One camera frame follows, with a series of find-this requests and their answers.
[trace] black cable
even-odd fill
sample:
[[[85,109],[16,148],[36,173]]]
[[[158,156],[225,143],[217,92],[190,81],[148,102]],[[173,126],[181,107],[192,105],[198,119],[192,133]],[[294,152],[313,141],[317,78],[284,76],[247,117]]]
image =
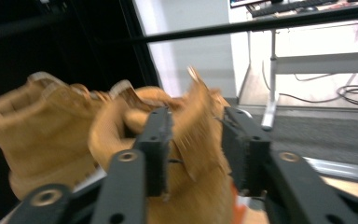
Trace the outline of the black cable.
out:
[[[255,6],[254,5],[249,5],[249,7],[251,8],[252,11],[255,11]]]
[[[337,73],[331,73],[331,74],[322,75],[322,76],[319,76],[319,77],[310,77],[310,78],[305,78],[305,79],[298,78],[297,74],[294,74],[294,75],[295,75],[295,78],[297,79],[297,81],[312,81],[312,80],[322,78],[322,77],[331,77],[331,76],[336,75],[336,74]]]
[[[262,64],[262,73],[263,73],[264,83],[265,83],[267,89],[269,89],[271,91],[271,88],[269,87],[269,84],[267,83],[267,80],[266,80],[266,74],[264,71],[264,60],[263,60],[263,64]],[[299,98],[299,97],[296,97],[294,95],[290,95],[287,93],[280,93],[280,95],[291,97],[291,98],[297,99],[299,101],[303,101],[303,102],[307,102],[307,103],[311,103],[311,104],[328,103],[328,102],[336,101],[340,98],[343,98],[344,100],[346,100],[349,103],[358,105],[358,100],[354,100],[349,96],[350,94],[358,95],[358,85],[350,85],[355,77],[356,77],[356,74],[352,74],[352,76],[348,79],[347,83],[344,86],[337,89],[337,91],[336,91],[337,97],[334,97],[332,99],[327,99],[327,100],[322,100],[322,101],[310,101],[310,100],[302,99],[302,98]]]

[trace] metal table leg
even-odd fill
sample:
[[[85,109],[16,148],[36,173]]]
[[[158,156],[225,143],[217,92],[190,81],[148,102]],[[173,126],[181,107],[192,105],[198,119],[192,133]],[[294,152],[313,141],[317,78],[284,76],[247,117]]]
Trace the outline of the metal table leg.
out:
[[[277,56],[275,54],[275,42],[276,42],[276,30],[271,30],[272,32],[272,51],[271,51],[271,68],[269,72],[269,97],[267,102],[266,111],[264,112],[264,117],[261,122],[261,127],[265,131],[272,130],[272,124],[275,118],[275,111],[279,99],[279,93],[276,92],[276,62]]]

